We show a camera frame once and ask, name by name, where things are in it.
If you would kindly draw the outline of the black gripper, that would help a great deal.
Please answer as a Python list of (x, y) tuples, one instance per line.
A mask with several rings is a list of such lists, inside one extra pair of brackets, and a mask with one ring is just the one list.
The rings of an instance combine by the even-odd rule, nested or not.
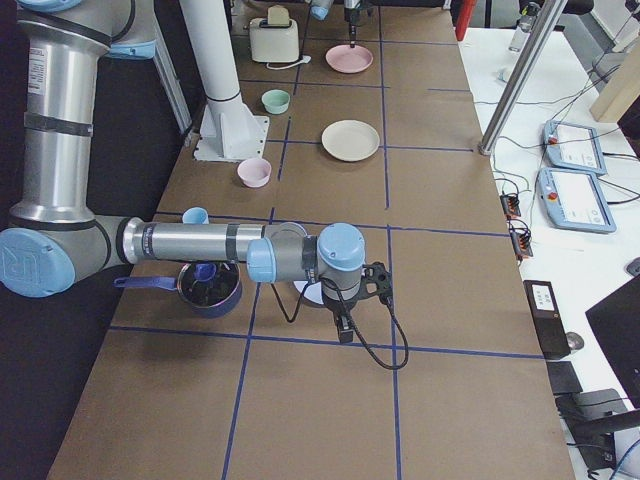
[(355, 298), (348, 300), (335, 300), (326, 295), (322, 296), (324, 305), (332, 312), (340, 344), (348, 344), (353, 341), (354, 330), (349, 321), (351, 311), (356, 306), (358, 300)]
[(349, 47), (355, 48), (357, 40), (357, 26), (360, 24), (360, 0), (344, 0), (344, 19), (349, 24)]

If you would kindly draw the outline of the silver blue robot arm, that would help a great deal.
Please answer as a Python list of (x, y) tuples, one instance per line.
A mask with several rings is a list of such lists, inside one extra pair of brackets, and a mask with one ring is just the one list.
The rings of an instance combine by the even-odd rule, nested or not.
[[(334, 0), (308, 1), (311, 16), (316, 20), (325, 20), (334, 3)], [(343, 0), (342, 5), (344, 20), (348, 26), (349, 47), (351, 49), (354, 49), (356, 47), (357, 41), (357, 28), (360, 18), (360, 7), (363, 6), (363, 2), (357, 0)]]
[(7, 289), (43, 298), (112, 266), (177, 261), (176, 277), (127, 277), (117, 286), (173, 290), (193, 309), (219, 317), (241, 298), (244, 264), (257, 283), (319, 284), (339, 340), (359, 337), (350, 312), (366, 296), (365, 242), (352, 225), (311, 236), (289, 222), (157, 223), (87, 207), (98, 61), (154, 55), (152, 2), (22, 1), (17, 19), (30, 52), (23, 197), (1, 234)]

